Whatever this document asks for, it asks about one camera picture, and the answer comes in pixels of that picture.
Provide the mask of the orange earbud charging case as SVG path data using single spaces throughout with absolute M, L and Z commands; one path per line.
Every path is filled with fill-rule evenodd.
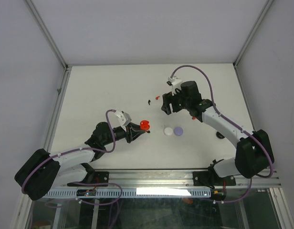
M 150 124 L 148 120 L 142 120 L 140 122 L 140 129 L 144 131 L 149 131 L 150 130 Z

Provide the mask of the white earbud charging case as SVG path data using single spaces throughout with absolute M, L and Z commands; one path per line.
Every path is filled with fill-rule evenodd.
M 172 136 L 174 131 L 171 127 L 165 127 L 163 130 L 164 135 L 166 136 Z

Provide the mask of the purple earbud charging case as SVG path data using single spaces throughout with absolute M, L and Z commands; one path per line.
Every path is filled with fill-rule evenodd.
M 184 131 L 183 131 L 182 127 L 177 126 L 177 127 L 174 128 L 174 134 L 176 136 L 182 136 L 183 133 L 184 133 Z

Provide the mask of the black earbud charging case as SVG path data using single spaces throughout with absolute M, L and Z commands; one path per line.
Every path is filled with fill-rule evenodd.
M 216 137 L 219 139 L 224 139 L 225 136 L 223 136 L 220 132 L 216 132 Z

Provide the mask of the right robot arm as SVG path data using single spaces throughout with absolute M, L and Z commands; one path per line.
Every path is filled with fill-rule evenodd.
M 273 166 L 272 147 L 265 131 L 246 130 L 225 117 L 217 110 L 213 101 L 201 97 L 195 81 L 177 80 L 175 83 L 168 81 L 167 84 L 171 91 L 162 95 L 162 111 L 170 115 L 187 110 L 192 117 L 214 128 L 236 148 L 234 157 L 214 160 L 209 166 L 210 183 L 218 185 L 225 177 L 234 175 L 252 178 Z

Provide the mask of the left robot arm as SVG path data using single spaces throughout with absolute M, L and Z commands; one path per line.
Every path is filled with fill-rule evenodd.
M 106 145 L 122 139 L 131 143 L 149 129 L 147 120 L 138 125 L 130 122 L 125 128 L 118 126 L 113 129 L 107 122 L 100 122 L 90 138 L 68 154 L 49 153 L 43 148 L 36 150 L 14 179 L 31 200 L 39 200 L 50 189 L 59 186 L 75 186 L 77 182 L 90 185 L 95 181 L 96 174 L 89 163 L 107 153 Z

